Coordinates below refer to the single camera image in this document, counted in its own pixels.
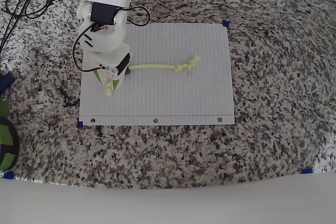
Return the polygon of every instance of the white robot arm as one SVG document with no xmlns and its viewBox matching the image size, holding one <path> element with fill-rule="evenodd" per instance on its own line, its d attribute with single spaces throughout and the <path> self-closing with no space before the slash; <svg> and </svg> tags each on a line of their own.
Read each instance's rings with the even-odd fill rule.
<svg viewBox="0 0 336 224">
<path fill-rule="evenodd" d="M 144 6 L 130 8 L 131 0 L 88 0 L 92 4 L 81 4 L 77 11 L 78 18 L 84 21 L 79 27 L 79 36 L 72 47 L 73 62 L 83 72 L 94 71 L 97 78 L 106 86 L 106 94 L 111 95 L 122 83 L 129 71 L 130 47 L 123 43 L 126 35 L 128 11 Z M 92 68 L 81 69 L 75 59 L 75 47 L 80 42 L 83 57 L 87 57 Z"/>
</svg>

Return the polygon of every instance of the granite countertop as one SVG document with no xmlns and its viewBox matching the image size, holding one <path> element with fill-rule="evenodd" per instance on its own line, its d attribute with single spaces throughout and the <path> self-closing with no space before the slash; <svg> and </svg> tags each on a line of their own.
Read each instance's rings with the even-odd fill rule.
<svg viewBox="0 0 336 224">
<path fill-rule="evenodd" d="M 154 23 L 230 21 L 236 124 L 78 129 L 70 48 L 83 1 L 23 18 L 0 56 L 16 77 L 2 98 L 21 141 L 17 179 L 168 188 L 336 172 L 336 0 L 132 0 Z"/>
</svg>

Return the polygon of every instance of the blue tape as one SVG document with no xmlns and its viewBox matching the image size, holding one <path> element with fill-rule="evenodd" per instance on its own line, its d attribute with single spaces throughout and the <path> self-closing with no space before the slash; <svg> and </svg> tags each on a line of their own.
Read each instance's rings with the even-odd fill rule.
<svg viewBox="0 0 336 224">
<path fill-rule="evenodd" d="M 301 174 L 308 174 L 308 173 L 314 173 L 313 168 L 310 169 L 302 169 Z"/>
<path fill-rule="evenodd" d="M 0 95 L 5 92 L 5 90 L 15 81 L 14 76 L 8 72 L 2 79 L 0 80 Z"/>
<path fill-rule="evenodd" d="M 77 128 L 79 128 L 79 129 L 83 128 L 83 122 L 78 121 L 77 122 Z"/>
<path fill-rule="evenodd" d="M 226 28 L 229 28 L 230 22 L 226 21 L 225 19 L 223 19 L 223 26 L 225 26 Z"/>
<path fill-rule="evenodd" d="M 15 174 L 12 171 L 6 172 L 3 176 L 3 178 L 7 178 L 7 179 L 14 179 L 14 177 L 15 177 Z"/>
</svg>

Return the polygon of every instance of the black cable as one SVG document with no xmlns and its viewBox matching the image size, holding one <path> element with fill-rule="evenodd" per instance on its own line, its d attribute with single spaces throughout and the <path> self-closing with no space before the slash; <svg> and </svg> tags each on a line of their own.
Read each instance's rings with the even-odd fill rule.
<svg viewBox="0 0 336 224">
<path fill-rule="evenodd" d="M 31 13 L 27 13 L 27 7 L 29 6 L 29 4 L 30 4 L 30 2 L 31 2 L 32 0 L 26 0 L 26 2 L 23 4 L 23 7 L 22 7 L 20 13 L 19 13 L 19 14 L 16 14 L 16 12 L 17 12 L 17 10 L 18 10 L 20 4 L 21 4 L 21 1 L 22 1 L 22 0 L 19 0 L 19 1 L 18 1 L 17 5 L 16 5 L 16 7 L 15 7 L 15 9 L 14 9 L 14 11 L 11 12 L 11 11 L 9 10 L 9 7 L 8 7 L 8 2 L 9 2 L 9 0 L 6 0 L 6 3 L 5 3 L 5 10 L 6 10 L 6 11 L 5 11 L 5 12 L 8 13 L 8 14 L 10 14 L 10 15 L 11 15 L 11 18 L 10 18 L 10 20 L 9 20 L 9 22 L 8 22 L 8 25 L 7 25 L 7 27 L 6 27 L 6 31 L 5 31 L 5 33 L 4 33 L 4 36 L 3 36 L 2 41 L 1 41 L 1 44 L 0 44 L 0 54 L 1 54 L 1 52 L 2 52 L 2 50 L 3 50 L 3 48 L 4 48 L 4 46 L 5 46 L 6 42 L 8 41 L 10 35 L 12 34 L 14 28 L 16 27 L 17 23 L 19 22 L 19 20 L 20 20 L 22 17 L 27 17 L 27 18 L 29 18 L 29 19 L 38 18 L 38 17 L 42 16 L 42 15 L 47 11 L 47 9 L 49 8 L 49 6 L 52 5 L 52 3 L 53 3 L 53 0 L 47 0 L 47 1 L 46 1 L 46 4 L 45 4 L 41 9 L 39 9 L 39 10 L 37 10 L 37 11 L 34 11 L 34 12 L 31 12 Z M 15 22 L 14 22 L 12 28 L 9 29 L 10 24 L 12 23 L 12 21 L 13 21 L 14 18 L 15 18 L 16 20 L 15 20 Z"/>
<path fill-rule="evenodd" d="M 82 31 L 80 33 L 80 35 L 78 35 L 78 37 L 76 38 L 73 46 L 72 46 L 72 50 L 71 50 L 71 55 L 72 55 L 72 60 L 73 60 L 73 64 L 75 64 L 75 66 L 82 72 L 92 72 L 92 71 L 95 71 L 95 70 L 98 70 L 98 69 L 104 69 L 105 67 L 103 66 L 100 66 L 100 67 L 95 67 L 95 68 L 90 68 L 90 69 L 81 69 L 78 64 L 77 64 L 77 61 L 76 61 L 76 58 L 75 58 L 75 48 L 76 48 L 76 44 L 77 42 L 79 41 L 79 39 L 88 31 L 90 30 L 93 26 L 96 26 L 97 23 L 92 23 L 90 26 L 88 26 L 87 28 L 85 28 L 84 31 Z"/>
<path fill-rule="evenodd" d="M 137 8 L 138 9 L 143 9 L 143 10 L 145 10 L 147 12 L 147 14 L 148 14 L 147 21 L 145 23 L 142 23 L 142 24 L 135 23 L 132 20 L 130 20 L 129 18 L 127 19 L 127 21 L 130 22 L 130 23 L 132 23 L 132 24 L 134 24 L 134 25 L 136 25 L 136 26 L 146 26 L 151 21 L 152 15 L 151 15 L 151 12 L 145 6 L 143 6 L 143 5 L 137 5 L 137 6 L 133 6 L 133 7 L 130 7 L 130 8 L 120 8 L 120 9 L 121 10 L 135 10 Z"/>
</svg>

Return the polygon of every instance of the lined paper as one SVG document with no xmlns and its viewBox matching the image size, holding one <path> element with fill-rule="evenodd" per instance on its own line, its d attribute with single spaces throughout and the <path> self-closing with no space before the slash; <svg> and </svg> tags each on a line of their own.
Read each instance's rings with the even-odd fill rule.
<svg viewBox="0 0 336 224">
<path fill-rule="evenodd" d="M 132 70 L 111 97 L 93 72 L 82 73 L 79 120 L 83 125 L 234 124 L 227 29 L 219 24 L 127 25 L 130 65 L 185 64 L 195 68 Z M 84 55 L 83 67 L 89 68 Z"/>
</svg>

